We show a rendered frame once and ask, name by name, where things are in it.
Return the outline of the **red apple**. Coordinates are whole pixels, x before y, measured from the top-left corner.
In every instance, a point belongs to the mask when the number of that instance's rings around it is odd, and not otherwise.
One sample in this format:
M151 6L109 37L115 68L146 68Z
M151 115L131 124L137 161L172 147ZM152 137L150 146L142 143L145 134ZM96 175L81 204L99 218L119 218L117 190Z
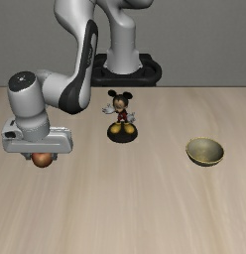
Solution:
M50 153L33 153L32 161L35 166L46 168L52 163L53 159Z

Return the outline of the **small toy figure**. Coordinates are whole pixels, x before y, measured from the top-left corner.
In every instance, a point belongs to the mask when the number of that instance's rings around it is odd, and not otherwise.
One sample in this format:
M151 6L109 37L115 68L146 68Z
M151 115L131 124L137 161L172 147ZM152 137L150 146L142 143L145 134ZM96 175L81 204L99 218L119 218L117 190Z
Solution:
M124 91L118 94L110 89L108 95L112 97L112 104L108 104L102 109L105 114L117 114L117 120L107 129L107 137L115 143L130 143L138 136L138 130L134 125L135 113L128 113L129 100L133 98L131 92Z

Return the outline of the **olive green bowl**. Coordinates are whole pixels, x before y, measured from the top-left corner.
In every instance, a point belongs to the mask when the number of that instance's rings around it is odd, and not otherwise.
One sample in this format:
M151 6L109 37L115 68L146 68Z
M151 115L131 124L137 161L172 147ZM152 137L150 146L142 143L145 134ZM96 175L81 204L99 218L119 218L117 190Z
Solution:
M215 140L207 137L195 137L185 145L188 157L197 165L212 167L222 161L223 147Z

